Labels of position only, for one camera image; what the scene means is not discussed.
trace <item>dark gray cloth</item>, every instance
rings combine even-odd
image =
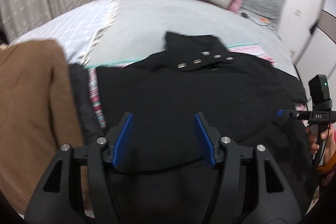
[[[0,44],[8,44],[8,39],[3,27],[0,25]]]
[[[89,73],[81,65],[69,65],[71,87],[75,100],[78,120],[81,125],[85,144],[91,144],[104,133],[100,128],[89,93]]]

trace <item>hand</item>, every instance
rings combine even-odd
[[[308,134],[307,137],[309,142],[310,154],[315,155],[317,153],[317,150],[319,149],[319,146],[316,144],[316,137],[311,134],[310,127],[306,127],[306,133]],[[327,135],[328,135],[328,129],[321,133],[322,140],[325,140],[327,138]],[[327,146],[325,147],[324,150],[323,165],[327,164],[336,152],[336,143],[334,140],[334,135],[335,130],[332,127],[332,125],[330,125]]]

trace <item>pink cloth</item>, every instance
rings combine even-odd
[[[334,140],[336,142],[336,130],[334,130]]]
[[[242,5],[243,5],[242,0],[232,0],[228,10],[235,14],[238,14]]]

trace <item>cable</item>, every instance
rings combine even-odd
[[[325,140],[325,144],[324,144],[323,151],[322,151],[322,154],[321,154],[321,157],[320,157],[320,160],[319,160],[318,165],[321,164],[321,161],[322,161],[322,159],[323,159],[323,155],[324,155],[324,151],[325,151],[326,146],[327,146],[328,137],[329,137],[329,133],[330,133],[330,122],[331,122],[331,110],[329,110],[329,122],[328,122],[329,127],[328,127],[328,134],[327,134],[327,138],[326,138],[326,140]]]
[[[261,25],[258,22],[256,22],[251,16],[248,17],[248,19],[252,20],[255,24],[262,26],[262,27],[268,27],[269,25]]]

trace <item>electrical outlet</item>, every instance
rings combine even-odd
[[[300,9],[296,9],[296,11],[295,11],[295,15],[297,15],[298,17],[300,17],[301,16],[301,10]]]

